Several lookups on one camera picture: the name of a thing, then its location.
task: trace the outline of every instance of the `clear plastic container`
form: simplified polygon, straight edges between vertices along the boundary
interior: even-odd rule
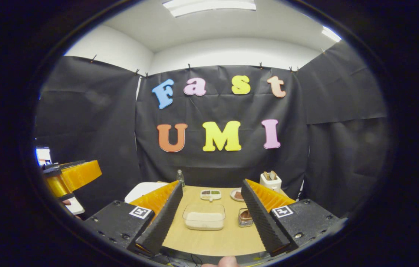
[[[183,212],[186,227],[193,230],[221,230],[224,218],[226,214],[220,204],[189,204]]]
[[[254,223],[248,208],[240,208],[240,212],[238,215],[238,223],[240,227],[251,226],[252,223]]]

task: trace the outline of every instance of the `fluorescent light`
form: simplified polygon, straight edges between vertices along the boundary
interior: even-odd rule
[[[332,39],[333,41],[335,41],[337,43],[342,39],[340,36],[338,36],[332,30],[330,30],[329,28],[327,28],[325,26],[323,26],[323,30],[321,31],[321,33],[330,37],[330,39]]]
[[[172,0],[164,3],[174,17],[203,10],[242,9],[255,10],[254,0]]]

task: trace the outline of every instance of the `white powder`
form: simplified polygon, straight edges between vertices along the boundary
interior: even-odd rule
[[[190,212],[186,215],[186,227],[193,230],[220,230],[223,229],[223,214]]]

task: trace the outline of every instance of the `black backdrop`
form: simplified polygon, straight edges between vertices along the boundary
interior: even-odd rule
[[[386,105],[376,78],[345,41],[297,77],[310,144],[303,194],[342,216],[379,181],[390,144]]]
[[[88,217],[123,200],[140,179],[135,153],[139,76],[107,63],[64,56],[43,86],[36,143],[54,162],[97,159],[102,175],[74,193]]]
[[[235,95],[233,76],[246,75],[251,91]],[[272,94],[267,79],[278,76],[287,95]],[[45,84],[37,115],[37,144],[52,159],[98,159],[103,175],[75,193],[89,216],[123,199],[140,181],[173,181],[182,169],[187,184],[238,187],[273,169],[282,189],[303,195],[337,216],[365,200],[379,180],[386,150],[386,108],[376,79],[344,41],[297,72],[255,66],[208,66],[142,78],[106,63],[64,57]],[[152,89],[172,79],[173,103],[159,109]],[[190,78],[206,81],[204,96],[188,96]],[[278,120],[281,147],[264,149],[262,120]],[[204,122],[223,130],[239,121],[242,149],[204,152]],[[158,144],[157,125],[186,123],[185,146],[175,153]]]
[[[251,90],[235,95],[233,76],[246,75]],[[284,81],[287,95],[272,94],[267,79],[278,76]],[[188,96],[184,87],[190,78],[206,81],[204,96]],[[158,108],[152,89],[172,79],[173,103]],[[281,147],[264,149],[265,129],[262,120],[276,119]],[[216,122],[221,131],[229,121],[239,121],[240,151],[205,152],[205,122]],[[172,125],[169,140],[176,143],[174,125],[186,123],[185,146],[175,153],[159,147],[157,125]],[[284,191],[296,197],[300,189],[308,155],[308,135],[301,89],[294,75],[276,68],[253,66],[209,66],[155,74],[141,82],[136,105],[137,152],[143,177],[150,181],[172,181],[181,169],[189,185],[239,187],[245,178],[259,181],[263,171],[273,169],[283,181]]]

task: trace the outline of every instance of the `water bottle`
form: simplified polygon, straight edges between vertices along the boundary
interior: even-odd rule
[[[181,173],[181,169],[177,171],[177,181],[181,182],[181,187],[185,186],[185,178],[183,177],[183,174]]]

